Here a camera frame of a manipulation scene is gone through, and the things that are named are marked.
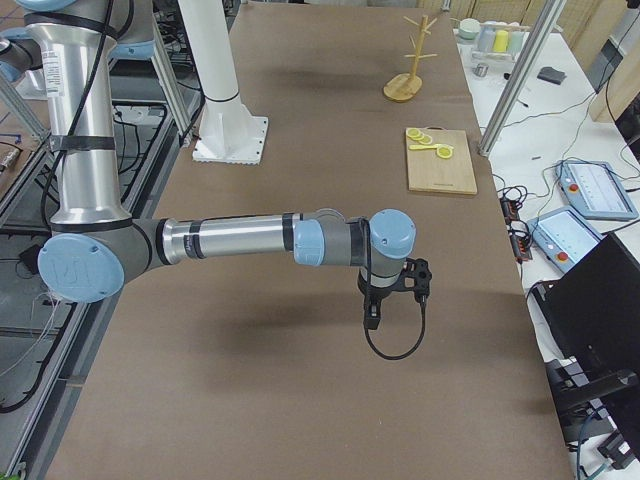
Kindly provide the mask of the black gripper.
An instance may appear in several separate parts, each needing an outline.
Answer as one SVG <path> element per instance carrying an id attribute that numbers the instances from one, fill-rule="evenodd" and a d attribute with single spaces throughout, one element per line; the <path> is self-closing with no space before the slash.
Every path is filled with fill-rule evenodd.
<path id="1" fill-rule="evenodd" d="M 431 271 L 427 260 L 408 258 L 399 276 L 388 286 L 374 286 L 373 277 L 366 267 L 359 274 L 358 288 L 364 295 L 364 328 L 376 330 L 382 320 L 382 301 L 394 292 L 412 292 L 420 305 L 421 328 L 426 329 L 426 303 L 430 294 Z"/>

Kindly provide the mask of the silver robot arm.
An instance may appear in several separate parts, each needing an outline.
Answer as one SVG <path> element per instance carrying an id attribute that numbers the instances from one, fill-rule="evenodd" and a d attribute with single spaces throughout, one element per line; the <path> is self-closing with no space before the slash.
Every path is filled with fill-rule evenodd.
<path id="1" fill-rule="evenodd" d="M 348 219 L 333 209 L 202 220 L 136 219 L 121 201 L 109 62 L 156 49 L 148 1 L 26 1 L 40 49 L 55 157 L 58 210 L 38 255 L 50 291 L 77 303 L 118 293 L 145 272 L 184 259 L 289 252 L 301 265 L 358 269 L 366 330 L 381 303 L 410 291 L 425 304 L 431 274 L 412 259 L 416 228 L 395 209 Z"/>

